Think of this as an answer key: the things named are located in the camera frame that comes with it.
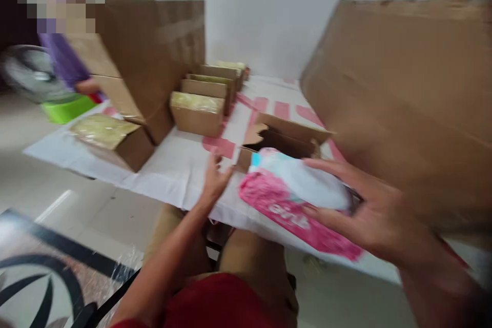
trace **large cardboard sheet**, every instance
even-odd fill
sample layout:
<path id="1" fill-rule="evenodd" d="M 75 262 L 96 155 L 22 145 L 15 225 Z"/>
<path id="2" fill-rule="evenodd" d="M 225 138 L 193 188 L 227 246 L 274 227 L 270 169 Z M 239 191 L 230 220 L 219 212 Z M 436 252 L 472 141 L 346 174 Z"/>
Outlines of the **large cardboard sheet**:
<path id="1" fill-rule="evenodd" d="M 441 230 L 492 219 L 491 5 L 342 0 L 300 82 L 347 160 Z"/>

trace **cardboard box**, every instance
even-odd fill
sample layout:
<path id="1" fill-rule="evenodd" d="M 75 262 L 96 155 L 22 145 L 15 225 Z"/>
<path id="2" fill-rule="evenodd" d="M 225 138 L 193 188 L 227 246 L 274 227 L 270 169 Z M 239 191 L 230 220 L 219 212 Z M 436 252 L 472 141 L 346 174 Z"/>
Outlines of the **cardboard box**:
<path id="1" fill-rule="evenodd" d="M 252 153 L 264 147 L 275 148 L 297 159 L 319 158 L 319 147 L 330 136 L 331 133 L 324 130 L 258 113 L 255 123 L 248 129 L 244 143 L 239 149 L 236 170 L 247 173 Z"/>
<path id="2" fill-rule="evenodd" d="M 244 77 L 243 71 L 241 71 L 240 69 L 230 68 L 230 67 L 209 66 L 209 65 L 199 66 L 195 74 L 233 79 L 235 83 L 234 83 L 234 90 L 231 92 L 233 96 L 232 102 L 234 102 L 234 100 L 236 99 L 236 93 L 241 89 L 242 86 L 241 78 Z"/>
<path id="3" fill-rule="evenodd" d="M 439 227 L 490 207 L 491 5 L 342 0 L 300 80 L 348 161 Z"/>
<path id="4" fill-rule="evenodd" d="M 173 127 L 171 93 L 205 62 L 204 2 L 106 0 L 96 26 L 67 40 L 119 113 L 158 145 Z"/>
<path id="5" fill-rule="evenodd" d="M 224 84 L 218 83 L 183 80 L 181 91 L 182 93 L 190 94 L 190 96 L 200 95 L 209 97 L 216 108 L 214 112 L 190 109 L 183 105 L 175 105 L 173 98 L 171 98 L 171 111 L 178 129 L 203 136 L 219 136 L 222 131 L 223 109 L 227 87 Z"/>
<path id="6" fill-rule="evenodd" d="M 112 129 L 114 129 L 115 124 L 118 125 L 124 122 L 126 125 L 125 131 L 117 139 L 111 141 L 100 140 L 95 138 L 96 135 L 90 129 L 77 129 L 87 119 L 100 119 L 101 124 Z M 93 155 L 132 172 L 138 172 L 154 152 L 154 146 L 142 126 L 102 114 L 91 115 L 74 124 L 70 130 L 79 141 L 87 146 Z"/>
<path id="7" fill-rule="evenodd" d="M 232 111 L 232 104 L 234 102 L 235 94 L 236 94 L 235 77 L 224 78 L 224 77 L 210 76 L 210 75 L 203 75 L 203 74 L 187 74 L 186 78 L 198 80 L 202 82 L 220 83 L 225 85 L 227 87 L 227 96 L 225 97 L 226 102 L 224 104 L 224 115 L 230 114 L 230 112 Z"/>
<path id="8" fill-rule="evenodd" d="M 111 104 L 125 120 L 144 126 L 154 145 L 159 145 L 173 128 L 174 123 L 167 104 L 156 105 L 153 112 L 149 111 L 143 116 L 122 78 L 98 75 L 93 75 L 92 78 L 106 96 L 111 97 Z"/>
<path id="9" fill-rule="evenodd" d="M 231 61 L 221 61 L 218 60 L 216 63 L 217 66 L 223 67 L 223 68 L 234 68 L 239 70 L 239 79 L 238 79 L 238 85 L 237 85 L 237 91 L 241 91 L 242 85 L 244 84 L 245 80 L 249 80 L 250 78 L 250 69 L 248 66 L 244 63 L 234 63 Z"/>

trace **table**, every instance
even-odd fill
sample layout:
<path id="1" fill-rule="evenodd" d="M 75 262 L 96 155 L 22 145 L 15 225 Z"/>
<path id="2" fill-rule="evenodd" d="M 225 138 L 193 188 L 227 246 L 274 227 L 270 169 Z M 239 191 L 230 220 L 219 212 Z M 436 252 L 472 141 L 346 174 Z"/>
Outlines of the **table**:
<path id="1" fill-rule="evenodd" d="M 68 132 L 75 121 L 86 115 L 103 112 L 119 117 L 109 101 L 60 127 L 26 148 L 24 153 L 81 175 L 190 210 L 203 186 L 208 151 L 214 146 L 219 146 L 224 153 L 223 167 L 235 163 L 247 127 L 254 122 L 258 111 L 307 126 L 321 125 L 302 95 L 298 81 L 251 76 L 238 93 L 232 114 L 226 117 L 225 129 L 220 138 L 181 132 L 175 127 L 138 173 L 132 173 L 93 156 Z M 325 158 L 342 158 L 330 141 L 321 146 L 321 153 Z M 211 218 L 236 228 L 256 232 L 266 239 L 302 250 L 321 260 L 340 263 L 388 281 L 399 282 L 398 273 L 393 265 L 369 253 L 364 253 L 355 263 L 343 257 L 320 253 L 260 214 L 243 202 L 237 194 L 237 187 L 243 177 L 244 174 L 234 174 L 224 195 L 212 211 Z"/>

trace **pink stripe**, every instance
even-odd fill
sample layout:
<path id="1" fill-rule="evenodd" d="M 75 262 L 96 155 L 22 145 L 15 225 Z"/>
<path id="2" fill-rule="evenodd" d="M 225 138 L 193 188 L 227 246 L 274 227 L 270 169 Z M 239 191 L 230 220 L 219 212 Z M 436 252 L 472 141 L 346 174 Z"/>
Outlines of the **pink stripe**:
<path id="1" fill-rule="evenodd" d="M 331 138 L 328 139 L 328 145 L 330 146 L 334 160 L 347 161 Z"/>
<path id="2" fill-rule="evenodd" d="M 289 120 L 291 117 L 291 109 L 289 107 L 289 104 L 287 104 L 286 102 L 283 103 L 280 101 L 276 101 L 273 115 L 281 119 Z"/>
<path id="3" fill-rule="evenodd" d="M 303 107 L 301 105 L 296 105 L 296 112 L 297 114 L 299 114 L 299 116 L 303 117 L 304 119 L 307 119 L 310 122 L 324 128 L 323 122 L 321 121 L 321 119 L 319 119 L 319 117 L 311 108 Z"/>
<path id="4" fill-rule="evenodd" d="M 258 112 L 264 113 L 267 111 L 268 99 L 266 97 L 255 97 L 255 101 L 252 106 L 252 112 L 250 116 L 250 121 L 248 122 L 248 128 L 251 127 L 256 120 Z"/>
<path id="5" fill-rule="evenodd" d="M 234 156 L 234 149 L 236 145 L 233 142 L 230 142 L 229 140 L 226 140 L 225 138 L 222 138 L 222 135 L 224 134 L 224 131 L 226 130 L 227 124 L 229 123 L 229 118 L 231 117 L 232 113 L 234 112 L 234 108 L 236 107 L 236 101 L 233 102 L 231 106 L 231 111 L 229 112 L 229 115 L 226 115 L 224 117 L 224 120 L 222 122 L 222 130 L 220 131 L 219 137 L 206 137 L 204 136 L 201 144 L 203 148 L 207 151 L 212 151 L 213 148 L 217 147 L 219 149 L 220 154 L 223 157 L 226 157 L 228 159 L 232 159 Z"/>
<path id="6" fill-rule="evenodd" d="M 240 102 L 243 105 L 246 105 L 250 109 L 253 109 L 253 101 L 249 97 L 243 95 L 241 92 L 237 93 L 236 101 Z"/>

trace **leg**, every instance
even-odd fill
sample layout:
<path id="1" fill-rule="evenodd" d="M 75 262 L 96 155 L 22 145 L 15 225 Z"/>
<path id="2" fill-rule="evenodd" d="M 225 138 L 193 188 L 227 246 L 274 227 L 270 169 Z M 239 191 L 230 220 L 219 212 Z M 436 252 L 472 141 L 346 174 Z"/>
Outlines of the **leg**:
<path id="1" fill-rule="evenodd" d="M 287 279 L 282 245 L 235 230 L 222 251 L 219 271 L 246 281 L 288 327 L 297 326 L 299 305 Z"/>
<path id="2" fill-rule="evenodd" d="M 151 241 L 147 245 L 143 256 L 144 264 L 152 257 L 164 239 L 171 234 L 184 217 L 185 215 L 182 210 L 168 203 L 163 204 L 162 210 L 157 217 Z M 185 278 L 206 273 L 210 270 L 211 266 L 207 255 L 205 239 L 203 236 L 200 236 L 189 249 L 182 263 L 179 275 L 176 278 L 177 287 L 183 285 Z"/>

